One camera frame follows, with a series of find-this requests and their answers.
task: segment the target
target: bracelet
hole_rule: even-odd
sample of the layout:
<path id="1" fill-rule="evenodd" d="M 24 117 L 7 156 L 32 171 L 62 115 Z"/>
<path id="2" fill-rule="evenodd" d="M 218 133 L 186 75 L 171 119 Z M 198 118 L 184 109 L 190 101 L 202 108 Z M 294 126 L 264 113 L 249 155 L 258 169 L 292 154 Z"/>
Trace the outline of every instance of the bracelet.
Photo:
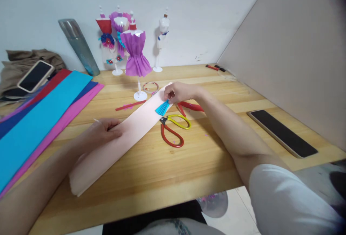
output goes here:
<path id="1" fill-rule="evenodd" d="M 146 88 L 146 87 L 145 87 L 147 84 L 154 84 L 154 85 L 156 85 L 157 89 L 151 92 L 151 91 L 149 91 L 149 88 Z M 143 85 L 142 89 L 143 89 L 143 91 L 146 92 L 146 93 L 153 94 L 153 93 L 155 93 L 155 92 L 158 91 L 159 85 L 158 85 L 157 83 L 155 83 L 155 82 L 146 82 L 146 83 Z"/>

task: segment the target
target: dress form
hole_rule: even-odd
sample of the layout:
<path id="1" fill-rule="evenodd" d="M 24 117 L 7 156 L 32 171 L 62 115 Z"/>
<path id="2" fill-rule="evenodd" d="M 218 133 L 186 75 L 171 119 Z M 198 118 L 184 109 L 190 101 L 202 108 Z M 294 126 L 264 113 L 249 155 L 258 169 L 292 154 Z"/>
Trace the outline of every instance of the dress form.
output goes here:
<path id="1" fill-rule="evenodd" d="M 126 17 L 123 17 L 123 14 L 120 12 L 120 7 L 118 5 L 118 14 L 117 17 L 113 18 L 114 22 L 119 26 L 122 27 L 123 30 L 127 29 L 128 27 L 128 20 Z M 116 66 L 116 63 L 114 63 L 115 70 L 112 71 L 112 74 L 115 76 L 122 75 L 123 71 L 121 69 L 118 69 Z"/>
<path id="2" fill-rule="evenodd" d="M 136 35 L 137 37 L 139 37 L 143 33 L 143 31 L 137 29 L 136 23 L 134 22 L 134 18 L 133 18 L 133 11 L 130 11 L 130 15 L 131 15 L 131 21 L 130 21 L 129 29 L 123 32 L 123 34 L 131 33 L 131 35 Z M 144 101 L 147 99 L 148 95 L 146 92 L 143 92 L 141 90 L 141 81 L 139 79 L 139 76 L 137 76 L 137 81 L 138 81 L 138 92 L 134 93 L 133 98 L 136 101 Z"/>
<path id="3" fill-rule="evenodd" d="M 160 58 L 160 52 L 162 48 L 164 48 L 167 42 L 166 37 L 167 37 L 169 23 L 170 23 L 170 20 L 168 19 L 168 16 L 167 16 L 167 11 L 168 11 L 168 8 L 166 8 L 166 12 L 163 15 L 163 18 L 159 19 L 160 35 L 156 40 L 157 47 L 159 49 L 159 54 L 156 58 L 155 66 L 152 68 L 152 70 L 157 73 L 162 72 L 162 67 L 159 67 L 159 58 Z"/>
<path id="4" fill-rule="evenodd" d="M 100 6 L 100 18 L 96 19 L 97 24 L 99 25 L 102 36 L 101 36 L 101 53 L 102 53 L 102 62 L 106 64 L 114 64 L 116 60 L 116 49 L 115 41 L 111 36 L 112 26 L 111 20 L 106 18 L 105 14 L 102 12 L 102 7 Z"/>

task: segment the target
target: smartphone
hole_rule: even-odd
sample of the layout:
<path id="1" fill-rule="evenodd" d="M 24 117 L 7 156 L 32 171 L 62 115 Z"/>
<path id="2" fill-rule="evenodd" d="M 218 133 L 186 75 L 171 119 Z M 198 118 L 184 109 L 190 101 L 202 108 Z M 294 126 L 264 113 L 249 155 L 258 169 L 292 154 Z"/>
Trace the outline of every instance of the smartphone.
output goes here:
<path id="1" fill-rule="evenodd" d="M 259 126 L 297 158 L 306 158 L 318 151 L 265 110 L 247 112 Z"/>
<path id="2" fill-rule="evenodd" d="M 28 93 L 35 92 L 54 71 L 54 67 L 43 60 L 38 60 L 29 72 L 18 82 L 17 86 Z"/>

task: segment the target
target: mannequin stand base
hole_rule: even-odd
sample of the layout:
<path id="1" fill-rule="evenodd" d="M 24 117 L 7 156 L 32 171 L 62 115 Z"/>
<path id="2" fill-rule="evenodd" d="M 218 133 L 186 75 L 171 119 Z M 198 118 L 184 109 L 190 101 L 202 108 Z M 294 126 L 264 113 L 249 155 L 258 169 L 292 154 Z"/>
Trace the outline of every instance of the mannequin stand base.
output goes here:
<path id="1" fill-rule="evenodd" d="M 138 92 L 135 92 L 134 95 L 133 95 L 133 98 L 136 100 L 136 101 L 144 101 L 148 98 L 148 95 L 146 92 L 143 92 L 143 91 L 138 91 Z"/>
<path id="2" fill-rule="evenodd" d="M 160 73 L 160 72 L 162 72 L 162 67 L 153 67 L 152 70 L 154 72 Z"/>
<path id="3" fill-rule="evenodd" d="M 121 69 L 113 70 L 113 71 L 112 71 L 112 74 L 113 74 L 113 75 L 122 75 L 122 74 L 123 74 L 123 71 L 122 71 Z"/>

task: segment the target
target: turquoise crepe paper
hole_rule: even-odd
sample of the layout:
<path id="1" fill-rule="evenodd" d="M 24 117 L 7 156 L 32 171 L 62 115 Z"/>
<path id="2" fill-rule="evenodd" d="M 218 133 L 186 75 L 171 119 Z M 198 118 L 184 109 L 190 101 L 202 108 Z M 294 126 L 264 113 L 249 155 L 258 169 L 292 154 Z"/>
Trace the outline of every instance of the turquoise crepe paper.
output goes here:
<path id="1" fill-rule="evenodd" d="M 168 110 L 168 107 L 169 107 L 169 103 L 167 100 L 163 104 L 161 104 L 155 111 L 157 112 L 157 114 L 164 116 Z"/>
<path id="2" fill-rule="evenodd" d="M 0 191 L 92 77 L 73 71 L 0 140 Z"/>

